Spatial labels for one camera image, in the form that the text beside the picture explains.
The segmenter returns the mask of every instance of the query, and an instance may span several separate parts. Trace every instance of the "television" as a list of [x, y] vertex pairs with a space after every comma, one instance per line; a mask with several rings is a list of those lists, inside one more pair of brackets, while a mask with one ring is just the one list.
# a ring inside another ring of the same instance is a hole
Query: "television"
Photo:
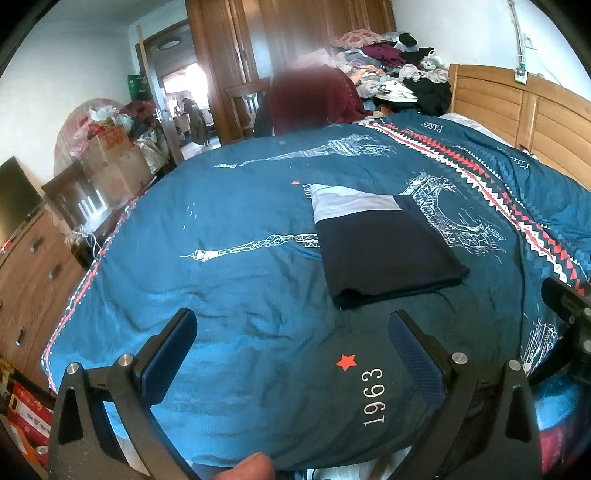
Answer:
[[35, 214], [42, 202], [16, 158], [0, 165], [0, 248]]

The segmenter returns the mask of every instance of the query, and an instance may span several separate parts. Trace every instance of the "wooden headboard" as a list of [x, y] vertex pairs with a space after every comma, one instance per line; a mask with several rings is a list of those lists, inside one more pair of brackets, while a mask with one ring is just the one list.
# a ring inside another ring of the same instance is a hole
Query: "wooden headboard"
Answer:
[[537, 76], [527, 85], [512, 70], [450, 66], [450, 112], [475, 120], [515, 147], [591, 190], [591, 102]]

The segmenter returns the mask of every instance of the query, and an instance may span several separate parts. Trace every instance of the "fingernail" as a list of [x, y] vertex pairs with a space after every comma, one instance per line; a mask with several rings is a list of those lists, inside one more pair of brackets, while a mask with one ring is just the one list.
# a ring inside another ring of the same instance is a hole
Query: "fingernail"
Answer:
[[261, 452], [253, 453], [250, 457], [246, 457], [242, 462], [240, 462], [237, 466], [246, 465], [247, 463], [252, 462], [256, 457], [258, 457]]

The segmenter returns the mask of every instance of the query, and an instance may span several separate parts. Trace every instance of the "red star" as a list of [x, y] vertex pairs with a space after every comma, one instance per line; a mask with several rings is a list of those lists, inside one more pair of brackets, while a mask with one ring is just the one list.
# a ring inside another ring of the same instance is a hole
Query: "red star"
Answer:
[[337, 363], [339, 367], [343, 368], [343, 372], [346, 372], [349, 367], [355, 367], [357, 364], [355, 363], [355, 356], [354, 355], [341, 355], [340, 362]]

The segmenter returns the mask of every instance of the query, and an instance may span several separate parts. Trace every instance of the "drawer handle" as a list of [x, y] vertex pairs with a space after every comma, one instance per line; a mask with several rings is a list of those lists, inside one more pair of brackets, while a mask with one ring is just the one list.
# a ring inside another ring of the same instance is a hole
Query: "drawer handle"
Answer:
[[60, 272], [61, 272], [61, 263], [58, 263], [56, 265], [56, 267], [52, 271], [49, 272], [49, 275], [48, 275], [49, 279], [55, 280], [58, 277], [58, 275], [60, 274]]
[[39, 247], [43, 245], [43, 242], [45, 241], [45, 239], [40, 236], [37, 241], [32, 245], [31, 247], [31, 253], [35, 254], [37, 253], [37, 250], [39, 250]]
[[16, 346], [21, 346], [23, 340], [25, 339], [25, 333], [27, 332], [27, 329], [25, 327], [21, 327], [21, 333], [18, 334], [18, 339], [16, 342], [14, 342], [14, 344]]

